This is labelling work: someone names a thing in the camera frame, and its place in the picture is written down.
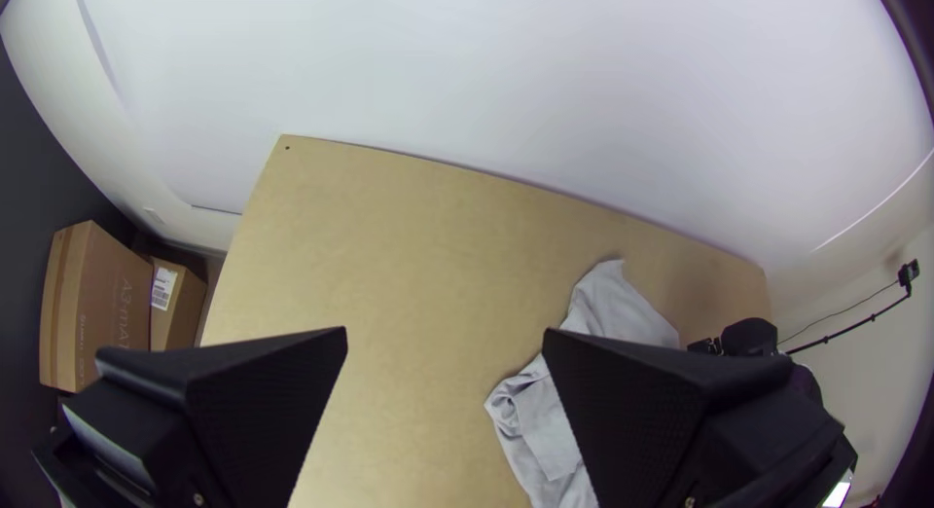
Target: black cable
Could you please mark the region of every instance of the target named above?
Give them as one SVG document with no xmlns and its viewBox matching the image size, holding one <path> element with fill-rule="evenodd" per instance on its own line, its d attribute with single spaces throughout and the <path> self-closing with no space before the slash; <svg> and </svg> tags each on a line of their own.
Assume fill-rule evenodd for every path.
<svg viewBox="0 0 934 508">
<path fill-rule="evenodd" d="M 787 339 L 785 339 L 785 340 L 779 342 L 778 345 L 782 345 L 782 344 L 784 344 L 784 343 L 790 341 L 791 339 L 797 337 L 798 335 L 801 335 L 802 333 L 804 333 L 804 332 L 805 332 L 810 326 L 812 326 L 812 325 L 819 324 L 820 322 L 823 322 L 824 320 L 826 320 L 826 319 L 828 319 L 828 318 L 833 318 L 834 316 L 838 316 L 838 315 L 843 314 L 843 313 L 845 313 L 845 312 L 847 312 L 847 311 L 849 311 L 849 310 L 851 310 L 851 309 L 853 309 L 853 308 L 855 308 L 855 307 L 857 307 L 857 306 L 859 306 L 859 305 L 861 305 L 861 304 L 865 304 L 865 303 L 869 302 L 870 300 L 874 299 L 879 293 L 881 293 L 882 291 L 888 289 L 889 287 L 892 287 L 892 286 L 895 285 L 896 283 L 898 283 L 898 280 L 895 280 L 895 281 L 893 281 L 892 283 L 886 285 L 885 287 L 882 287 L 879 291 L 876 291 L 875 293 L 869 295 L 868 297 L 866 297 L 866 298 L 860 300 L 860 301 L 857 302 L 856 304 L 853 304 L 852 306 L 850 306 L 850 307 L 848 307 L 848 308 L 846 308 L 846 309 L 844 309 L 844 310 L 842 310 L 842 311 L 837 311 L 837 312 L 835 312 L 835 313 L 833 313 L 833 314 L 828 314 L 827 316 L 824 316 L 823 318 L 814 320 L 814 321 L 811 322 L 810 324 L 806 325 L 806 326 L 804 327 L 804 329 L 802 329 L 801 331 L 799 331 L 799 332 L 795 333 L 794 335 L 788 337 Z M 886 310 L 888 310 L 888 308 L 886 308 L 885 310 L 883 310 L 883 311 L 881 311 L 881 312 L 876 313 L 876 314 L 874 315 L 873 319 L 875 319 L 875 316 L 878 316 L 878 315 L 882 314 L 882 313 L 885 312 Z"/>
<path fill-rule="evenodd" d="M 837 333 L 834 333 L 833 335 L 830 335 L 829 337 L 824 337 L 824 338 L 822 338 L 822 339 L 820 339 L 820 340 L 818 340 L 818 341 L 814 341 L 814 342 L 812 342 L 812 343 L 810 343 L 810 344 L 802 345 L 801 347 L 795 347 L 794 349 L 788 351 L 788 352 L 785 353 L 785 354 L 787 354 L 787 355 L 793 355 L 793 354 L 795 354 L 795 353 L 799 353 L 799 352 L 801 352 L 801 351 L 804 351 L 805 349 L 810 349 L 810 348 L 814 347 L 815 345 L 827 344 L 828 342 L 834 340 L 836 337 L 838 337 L 838 336 L 840 336 L 840 335 L 845 335 L 846 333 L 849 333 L 850 331 L 856 329 L 857 327 L 859 327 L 859 326 L 861 326 L 861 325 L 863 325 L 863 324 L 866 324 L 866 323 L 869 323 L 869 322 L 875 322 L 875 321 L 876 321 L 876 318 L 879 318 L 880 316 L 882 316 L 883 314 L 885 314 L 885 312 L 888 311 L 889 309 L 894 308 L 895 306 L 898 306 L 898 305 L 901 304 L 902 302 L 905 302 L 906 300 L 908 300 L 909 298 L 911 298 L 911 296 L 912 296 L 912 295 L 911 295 L 910 293 L 906 293 L 905 296 L 903 296 L 902 298 L 896 300 L 896 301 L 895 301 L 894 303 L 892 303 L 892 304 L 889 304 L 887 308 L 885 308 L 885 309 L 883 309 L 883 310 L 881 310 L 881 311 L 879 311 L 879 312 L 874 312 L 873 314 L 871 314 L 871 315 L 869 316 L 869 318 L 864 318 L 863 320 L 861 320 L 861 321 L 859 321 L 859 322 L 856 322 L 855 324 L 853 324 L 853 325 L 847 327 L 846 329 L 843 329 L 842 331 L 838 331 Z"/>
</svg>

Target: gray cloth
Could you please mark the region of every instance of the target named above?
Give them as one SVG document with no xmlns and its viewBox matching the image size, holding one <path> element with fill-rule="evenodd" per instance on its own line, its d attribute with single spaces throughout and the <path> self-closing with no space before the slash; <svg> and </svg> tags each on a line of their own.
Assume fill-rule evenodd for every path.
<svg viewBox="0 0 934 508">
<path fill-rule="evenodd" d="M 624 263 L 597 264 L 574 287 L 560 328 L 585 335 L 679 347 L 678 334 L 623 277 Z M 591 480 L 545 359 L 539 353 L 486 398 L 516 479 L 533 508 L 595 508 Z"/>
</svg>

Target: cardboard box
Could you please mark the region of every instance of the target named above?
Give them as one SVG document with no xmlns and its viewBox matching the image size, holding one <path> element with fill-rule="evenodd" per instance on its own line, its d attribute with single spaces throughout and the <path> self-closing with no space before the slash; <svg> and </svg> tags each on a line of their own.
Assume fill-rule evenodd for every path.
<svg viewBox="0 0 934 508">
<path fill-rule="evenodd" d="M 99 347 L 149 348 L 153 268 L 97 224 L 52 239 L 39 326 L 39 382 L 78 392 L 97 379 Z"/>
<path fill-rule="evenodd" d="M 193 347 L 207 284 L 184 266 L 152 258 L 150 349 Z"/>
</svg>

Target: barcode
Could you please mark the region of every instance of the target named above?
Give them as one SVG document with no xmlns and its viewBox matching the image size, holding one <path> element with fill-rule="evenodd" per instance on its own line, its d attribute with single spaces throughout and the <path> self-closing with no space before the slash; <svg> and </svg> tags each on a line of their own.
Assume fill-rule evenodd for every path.
<svg viewBox="0 0 934 508">
<path fill-rule="evenodd" d="M 178 272 L 166 268 L 158 268 L 153 281 L 153 294 L 150 301 L 154 308 L 168 311 L 168 303 L 172 300 L 172 289 L 175 288 L 175 279 Z"/>
</svg>

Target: wooden board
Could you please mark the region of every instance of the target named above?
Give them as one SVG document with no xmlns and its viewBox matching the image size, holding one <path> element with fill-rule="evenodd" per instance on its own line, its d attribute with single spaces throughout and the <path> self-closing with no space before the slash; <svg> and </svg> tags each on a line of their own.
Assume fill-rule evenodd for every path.
<svg viewBox="0 0 934 508">
<path fill-rule="evenodd" d="M 349 355 L 291 506 L 527 506 L 483 401 L 560 323 L 574 283 L 612 256 L 682 342 L 770 318 L 758 267 L 619 212 L 283 136 L 202 343 L 347 327 Z"/>
</svg>

